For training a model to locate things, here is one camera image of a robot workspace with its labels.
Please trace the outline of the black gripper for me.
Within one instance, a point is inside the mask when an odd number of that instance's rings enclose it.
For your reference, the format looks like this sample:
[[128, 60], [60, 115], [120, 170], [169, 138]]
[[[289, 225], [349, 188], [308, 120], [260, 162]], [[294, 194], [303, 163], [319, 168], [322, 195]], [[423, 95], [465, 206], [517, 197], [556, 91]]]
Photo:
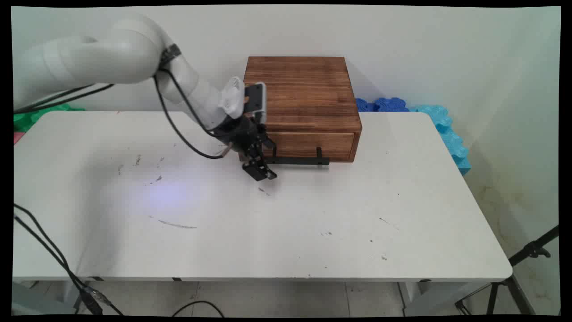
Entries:
[[243, 160], [242, 169], [255, 181], [277, 178], [264, 157], [264, 148], [276, 148], [274, 141], [266, 136], [265, 124], [246, 116], [237, 119], [227, 117], [221, 123], [221, 141], [231, 144], [233, 151]]

